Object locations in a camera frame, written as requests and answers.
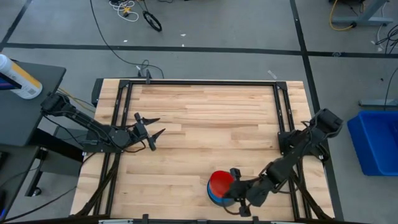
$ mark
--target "wooden table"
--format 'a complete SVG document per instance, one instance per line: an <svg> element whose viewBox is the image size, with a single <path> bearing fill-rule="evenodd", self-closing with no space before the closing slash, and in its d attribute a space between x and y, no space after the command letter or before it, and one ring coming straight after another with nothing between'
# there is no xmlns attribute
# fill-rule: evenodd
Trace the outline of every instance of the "wooden table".
<svg viewBox="0 0 398 224"><path fill-rule="evenodd" d="M110 124L118 79L105 79L95 119ZM297 129L311 119L302 82L287 82L290 105ZM280 97L285 113L284 99ZM280 157L275 98L266 86L134 85L127 124L135 112L160 118L147 126L151 134L166 128L157 150L121 156L112 218L184 220L251 220L227 214L207 196L206 183L212 172L241 170L243 179L253 178ZM122 108L119 110L120 124ZM79 211L98 186L103 154L93 156L81 169L71 213ZM321 162L307 156L303 162L308 191L325 213L333 215ZM101 211L104 211L107 192ZM300 214L303 205L297 192ZM238 205L229 208L238 211ZM251 207L260 220L293 220L290 195L270 193L262 207Z"/></svg>

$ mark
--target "wheel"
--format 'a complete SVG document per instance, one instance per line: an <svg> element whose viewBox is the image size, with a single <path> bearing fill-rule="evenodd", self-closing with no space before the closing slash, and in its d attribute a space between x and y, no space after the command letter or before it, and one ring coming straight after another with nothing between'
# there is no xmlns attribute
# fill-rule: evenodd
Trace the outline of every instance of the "wheel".
<svg viewBox="0 0 398 224"><path fill-rule="evenodd" d="M32 197L38 196L42 193L42 189L36 187L35 190L33 191Z"/></svg>
<svg viewBox="0 0 398 224"><path fill-rule="evenodd" d="M162 24L156 19L154 15L149 13L148 11L143 11L144 19L148 22L148 24L157 32L162 31Z"/></svg>

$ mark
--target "yellow cable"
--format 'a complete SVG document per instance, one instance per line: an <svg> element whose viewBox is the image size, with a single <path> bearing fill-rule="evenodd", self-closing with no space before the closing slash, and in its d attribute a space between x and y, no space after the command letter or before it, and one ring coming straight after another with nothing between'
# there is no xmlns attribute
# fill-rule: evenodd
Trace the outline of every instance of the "yellow cable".
<svg viewBox="0 0 398 224"><path fill-rule="evenodd" d="M74 96L72 96L69 92L67 92L66 90L64 90L63 88L59 88L61 92L63 92L64 94L66 94L67 96L69 96L74 102L76 102L77 104L79 104L82 108L95 113L95 111L93 111L90 108L87 108L85 105L83 105L82 103L80 103L78 100L76 100L76 98Z"/></svg>
<svg viewBox="0 0 398 224"><path fill-rule="evenodd" d="M335 3L333 4L333 7L331 8L331 11L330 11L330 15L329 15L329 26L330 26L333 30L336 30L336 31L346 31L346 30L349 30L349 29L353 28L352 25L350 25L349 27L345 27L345 28L335 28L335 27L333 27L333 24L331 23L331 18L333 17L333 11L335 10L336 3L337 3L337 0L336 0Z"/></svg>

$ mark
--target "white cable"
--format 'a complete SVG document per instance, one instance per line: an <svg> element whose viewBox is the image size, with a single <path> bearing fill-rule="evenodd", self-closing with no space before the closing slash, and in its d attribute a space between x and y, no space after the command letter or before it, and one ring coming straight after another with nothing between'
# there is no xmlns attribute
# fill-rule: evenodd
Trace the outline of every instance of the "white cable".
<svg viewBox="0 0 398 224"><path fill-rule="evenodd" d="M384 18L384 8L385 8L386 4L387 4L387 1L386 1L386 3L384 3L383 7L381 8L381 17L382 18ZM381 30L382 27L383 27L383 25L381 24L380 27L379 27L379 30L377 31L377 36L376 36L377 37L377 42L376 43L378 43L380 41L380 30ZM381 49L385 48L385 46L383 46L383 43L380 43L378 45L380 45Z"/></svg>
<svg viewBox="0 0 398 224"><path fill-rule="evenodd" d="M114 10L117 11L117 14L118 14L118 16L119 16L120 18L122 18L122 19L124 19L124 20L126 20L126 21L129 21L129 22L136 22L136 21L138 21L139 15L138 15L138 13L136 13L136 12L131 12L131 11L127 12L128 14L135 14L135 15L137 16L137 19L134 19L134 20L127 19L127 18L125 18L124 16L120 15L120 13L119 13L119 12L121 12L121 11L124 11L124 8L125 8L125 7L133 7L133 6L135 5L134 1L124 1L124 2L121 2L118 6L112 4L111 1L110 1L110 2L109 2L109 5L111 5L112 8L113 8Z"/></svg>

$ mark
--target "red cup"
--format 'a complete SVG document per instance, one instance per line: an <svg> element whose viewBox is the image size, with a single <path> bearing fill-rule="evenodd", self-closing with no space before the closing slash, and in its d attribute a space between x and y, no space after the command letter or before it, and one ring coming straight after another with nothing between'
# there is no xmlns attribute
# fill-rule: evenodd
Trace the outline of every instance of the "red cup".
<svg viewBox="0 0 398 224"><path fill-rule="evenodd" d="M234 177L225 171L214 172L209 180L209 188L214 196L222 198L229 190L229 185L234 182Z"/></svg>

